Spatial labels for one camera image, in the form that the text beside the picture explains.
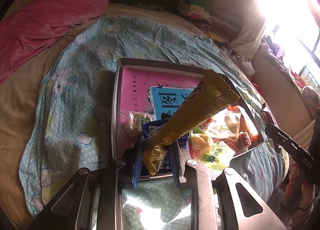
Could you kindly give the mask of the right hand red nails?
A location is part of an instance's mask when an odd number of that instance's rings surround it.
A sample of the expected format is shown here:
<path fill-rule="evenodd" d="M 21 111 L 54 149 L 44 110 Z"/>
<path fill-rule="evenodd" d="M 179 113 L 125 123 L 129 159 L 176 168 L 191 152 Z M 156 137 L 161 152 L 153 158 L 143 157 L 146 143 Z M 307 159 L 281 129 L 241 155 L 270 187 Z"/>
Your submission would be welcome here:
<path fill-rule="evenodd" d="M 283 195 L 285 226 L 288 229 L 298 229 L 311 214 L 318 196 L 319 188 L 310 183 L 299 166 L 292 162 L 289 169 L 289 183 Z"/>

